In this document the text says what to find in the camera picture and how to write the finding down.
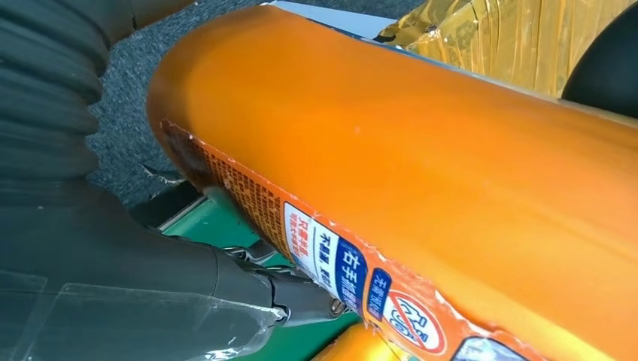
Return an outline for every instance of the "sticker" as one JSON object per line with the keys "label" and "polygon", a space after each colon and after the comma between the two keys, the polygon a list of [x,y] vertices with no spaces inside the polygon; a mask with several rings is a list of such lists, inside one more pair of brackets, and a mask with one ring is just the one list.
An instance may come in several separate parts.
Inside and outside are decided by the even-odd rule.
{"label": "sticker", "polygon": [[411,296],[391,290],[383,316],[399,335],[414,346],[435,355],[445,352],[445,335],[439,321]]}
{"label": "sticker", "polygon": [[366,284],[368,264],[352,243],[339,237],[336,260],[337,292],[348,307],[363,313],[363,286]]}
{"label": "sticker", "polygon": [[362,314],[368,264],[361,251],[290,203],[284,204],[284,219],[294,262],[333,296]]}
{"label": "sticker", "polygon": [[483,337],[466,338],[452,361],[527,361],[498,341]]}
{"label": "sticker", "polygon": [[383,320],[383,310],[391,284],[392,277],[386,271],[380,268],[375,268],[372,271],[368,290],[368,312],[377,321]]}
{"label": "sticker", "polygon": [[314,272],[314,230],[312,218],[293,207],[289,203],[284,206],[286,220],[286,239],[293,255],[293,261],[311,278],[317,277]]}

